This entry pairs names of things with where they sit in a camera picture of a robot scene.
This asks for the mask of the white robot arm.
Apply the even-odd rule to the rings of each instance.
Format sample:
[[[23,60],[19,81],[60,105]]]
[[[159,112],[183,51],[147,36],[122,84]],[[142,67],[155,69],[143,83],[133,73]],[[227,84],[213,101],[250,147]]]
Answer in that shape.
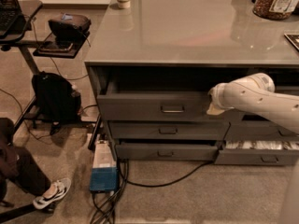
[[[256,114],[294,133],[299,133],[299,97],[275,93],[270,76],[257,73],[219,83],[208,92],[208,115],[219,115],[230,109]],[[292,177],[281,208],[278,224],[299,224],[299,162]]]

